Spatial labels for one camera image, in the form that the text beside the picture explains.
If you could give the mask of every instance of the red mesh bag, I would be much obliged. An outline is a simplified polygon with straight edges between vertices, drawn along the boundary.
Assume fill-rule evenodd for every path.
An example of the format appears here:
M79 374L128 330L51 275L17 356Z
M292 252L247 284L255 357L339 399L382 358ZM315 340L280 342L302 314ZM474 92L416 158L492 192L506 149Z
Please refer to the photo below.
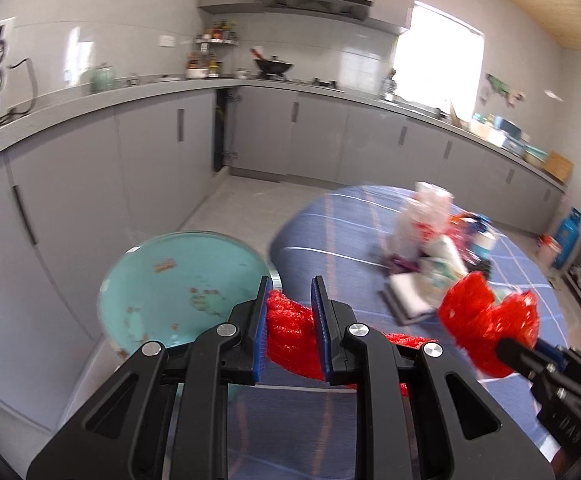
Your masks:
M539 337L537 298L531 291L513 292L501 304L481 272L471 272L448 291L437 311L439 319L472 362L491 377L513 370L495 353L500 339L512 337L532 348Z
M280 290L270 291L267 306L270 360L294 374L323 381L312 310L289 300ZM386 334L386 337L394 344L411 348L431 341L406 334ZM400 386L402 395L407 395L406 385Z

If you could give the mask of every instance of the wall socket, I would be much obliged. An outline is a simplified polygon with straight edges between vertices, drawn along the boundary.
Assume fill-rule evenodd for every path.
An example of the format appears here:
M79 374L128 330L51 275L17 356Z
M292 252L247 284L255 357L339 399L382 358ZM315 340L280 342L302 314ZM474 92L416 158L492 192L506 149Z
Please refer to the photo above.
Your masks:
M159 46L174 46L174 36L162 34L159 36Z

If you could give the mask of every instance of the metal screw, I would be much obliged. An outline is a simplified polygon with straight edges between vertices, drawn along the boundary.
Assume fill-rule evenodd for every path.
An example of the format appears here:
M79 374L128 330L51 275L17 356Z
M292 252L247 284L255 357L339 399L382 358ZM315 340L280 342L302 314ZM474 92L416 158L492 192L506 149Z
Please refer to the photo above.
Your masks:
M150 341L141 348L142 354L148 357L157 355L161 350L162 346L159 343L156 343L155 341Z
M444 349L437 343L426 343L423 346L423 351L426 352L430 357L439 357L443 354Z
M348 327L348 332L357 337L363 337L365 335L368 335L368 332L370 332L370 330L363 323L353 323Z
M217 327L217 333L222 337L230 337L237 333L237 327L230 323L222 323Z

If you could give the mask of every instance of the ceiling light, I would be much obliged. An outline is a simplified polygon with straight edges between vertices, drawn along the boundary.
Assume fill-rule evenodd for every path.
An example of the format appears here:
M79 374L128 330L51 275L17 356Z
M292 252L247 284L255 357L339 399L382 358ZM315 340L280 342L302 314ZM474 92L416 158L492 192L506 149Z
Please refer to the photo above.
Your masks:
M551 99L557 99L560 103L563 103L563 99L561 99L555 92L551 90L544 90L544 93Z

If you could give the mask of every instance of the blue tablecloth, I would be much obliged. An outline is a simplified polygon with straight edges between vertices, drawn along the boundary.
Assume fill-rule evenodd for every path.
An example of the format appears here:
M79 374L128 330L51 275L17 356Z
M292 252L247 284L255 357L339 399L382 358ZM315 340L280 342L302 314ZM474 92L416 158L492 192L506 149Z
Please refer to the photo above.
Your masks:
M327 192L282 228L270 247L270 259L284 293L293 300L309 306L311 279L321 274L329 296L350 304L360 321L383 332L436 338L445 350L463 358L436 317L399 326L382 295L385 238L392 232L403 197L410 193L382 186ZM566 345L557 298L537 266L504 235L492 259L491 284L534 291L539 298L540 336ZM537 407L528 381L517 374L494 380L476 373L541 446L547 434L535 418ZM228 440L231 478L352 478L355 393L298 377L268 362L262 384L244 388L232 404Z

